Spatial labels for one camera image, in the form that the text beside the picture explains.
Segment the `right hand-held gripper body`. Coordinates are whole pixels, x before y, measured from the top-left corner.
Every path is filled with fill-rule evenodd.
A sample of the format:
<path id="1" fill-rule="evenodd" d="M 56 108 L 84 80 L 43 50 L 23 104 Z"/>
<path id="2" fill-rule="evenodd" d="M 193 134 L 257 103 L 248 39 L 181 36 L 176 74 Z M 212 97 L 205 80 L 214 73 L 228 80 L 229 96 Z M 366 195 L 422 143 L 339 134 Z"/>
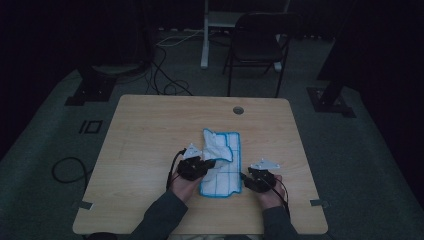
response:
<path id="1" fill-rule="evenodd" d="M 250 177 L 254 179 L 254 192 L 264 193 L 271 190 L 276 185 L 275 176 L 271 170 L 279 169 L 278 163 L 267 159 L 261 159 L 259 162 L 253 163 L 248 167 Z"/>

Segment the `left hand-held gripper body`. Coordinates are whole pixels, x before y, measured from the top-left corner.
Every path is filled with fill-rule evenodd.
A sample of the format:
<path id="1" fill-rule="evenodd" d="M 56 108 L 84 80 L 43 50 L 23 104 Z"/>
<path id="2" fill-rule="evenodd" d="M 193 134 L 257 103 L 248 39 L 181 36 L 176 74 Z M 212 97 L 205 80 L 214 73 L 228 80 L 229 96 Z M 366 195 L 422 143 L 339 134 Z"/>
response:
<path id="1" fill-rule="evenodd" d="M 202 151 L 191 143 L 183 153 L 183 159 L 179 162 L 177 173 L 186 180 L 195 181 L 204 176 L 202 169 L 204 162 L 201 160 Z"/>

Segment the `white cloth with blue edge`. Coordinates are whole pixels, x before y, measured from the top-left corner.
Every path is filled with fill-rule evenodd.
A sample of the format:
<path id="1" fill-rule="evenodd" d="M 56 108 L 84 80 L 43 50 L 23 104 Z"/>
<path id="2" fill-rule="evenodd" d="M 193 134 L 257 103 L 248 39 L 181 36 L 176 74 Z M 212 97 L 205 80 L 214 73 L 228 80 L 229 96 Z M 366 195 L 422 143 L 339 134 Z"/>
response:
<path id="1" fill-rule="evenodd" d="M 204 129 L 203 136 L 203 158 L 214 161 L 215 166 L 208 170 L 200 183 L 200 195 L 228 198 L 233 193 L 240 193 L 242 188 L 240 134 Z"/>

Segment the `person's right hand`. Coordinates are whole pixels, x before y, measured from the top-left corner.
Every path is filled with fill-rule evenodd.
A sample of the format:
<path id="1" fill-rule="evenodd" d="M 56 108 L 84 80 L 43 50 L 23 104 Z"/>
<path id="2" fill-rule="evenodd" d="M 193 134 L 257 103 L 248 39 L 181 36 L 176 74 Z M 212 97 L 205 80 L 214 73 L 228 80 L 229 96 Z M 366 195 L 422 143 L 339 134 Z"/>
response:
<path id="1" fill-rule="evenodd" d="M 263 210 L 267 210 L 274 207 L 284 206 L 285 190 L 282 185 L 282 176 L 276 175 L 276 185 L 272 190 L 264 193 L 256 193 L 255 196 L 259 202 L 259 205 Z"/>

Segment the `person's left hand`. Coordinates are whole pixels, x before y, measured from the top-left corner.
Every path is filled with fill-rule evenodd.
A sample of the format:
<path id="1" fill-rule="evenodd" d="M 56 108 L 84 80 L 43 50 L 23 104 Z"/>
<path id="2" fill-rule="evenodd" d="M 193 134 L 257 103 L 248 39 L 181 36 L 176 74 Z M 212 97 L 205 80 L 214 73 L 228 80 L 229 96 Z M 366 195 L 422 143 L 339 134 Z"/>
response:
<path id="1" fill-rule="evenodd" d="M 173 173 L 171 175 L 169 190 L 172 191 L 182 202 L 187 203 L 201 181 L 201 178 L 194 181 L 186 180 L 178 173 Z"/>

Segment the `black stand with square base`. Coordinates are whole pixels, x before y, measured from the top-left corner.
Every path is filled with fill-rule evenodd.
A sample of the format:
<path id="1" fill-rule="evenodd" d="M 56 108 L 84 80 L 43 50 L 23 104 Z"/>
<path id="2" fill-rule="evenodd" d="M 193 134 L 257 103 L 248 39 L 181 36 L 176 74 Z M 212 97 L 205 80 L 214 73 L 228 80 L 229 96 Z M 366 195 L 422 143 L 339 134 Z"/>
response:
<path id="1" fill-rule="evenodd" d="M 108 102 L 116 77 L 98 72 L 90 65 L 77 68 L 82 81 L 73 96 L 67 98 L 66 106 L 83 106 L 86 102 Z"/>
<path id="2" fill-rule="evenodd" d="M 349 82 L 350 67 L 346 59 L 347 30 L 351 22 L 351 15 L 358 0 L 351 0 L 347 15 L 343 21 L 336 40 L 326 58 L 318 80 L 328 80 L 326 88 L 307 87 L 307 93 L 316 112 L 339 113 L 346 118 L 355 118 L 353 109 L 344 101 L 341 92 Z"/>

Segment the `round grey stand base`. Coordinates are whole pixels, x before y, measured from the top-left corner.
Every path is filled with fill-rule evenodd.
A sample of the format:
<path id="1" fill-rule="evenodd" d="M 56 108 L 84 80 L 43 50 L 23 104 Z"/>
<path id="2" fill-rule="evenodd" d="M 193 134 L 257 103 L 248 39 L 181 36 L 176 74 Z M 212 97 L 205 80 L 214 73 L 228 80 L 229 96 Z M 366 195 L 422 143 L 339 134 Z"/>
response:
<path id="1" fill-rule="evenodd" d="M 94 69 L 104 75 L 114 77 L 126 77 L 143 73 L 148 68 L 146 64 L 124 64 L 124 65 L 101 65 L 94 66 Z"/>

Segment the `black folding chair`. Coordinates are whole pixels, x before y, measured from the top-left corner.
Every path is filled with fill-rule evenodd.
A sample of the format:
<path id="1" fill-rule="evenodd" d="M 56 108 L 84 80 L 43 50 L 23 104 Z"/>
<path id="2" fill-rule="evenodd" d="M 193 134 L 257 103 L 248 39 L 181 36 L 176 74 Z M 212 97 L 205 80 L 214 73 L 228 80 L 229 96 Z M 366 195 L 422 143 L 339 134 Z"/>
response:
<path id="1" fill-rule="evenodd" d="M 227 95 L 231 95 L 233 69 L 238 67 L 265 67 L 264 73 L 275 64 L 281 64 L 274 97 L 283 85 L 283 76 L 291 40 L 302 25 L 297 13 L 251 12 L 237 21 L 230 39 L 230 47 L 223 67 L 229 70 Z"/>

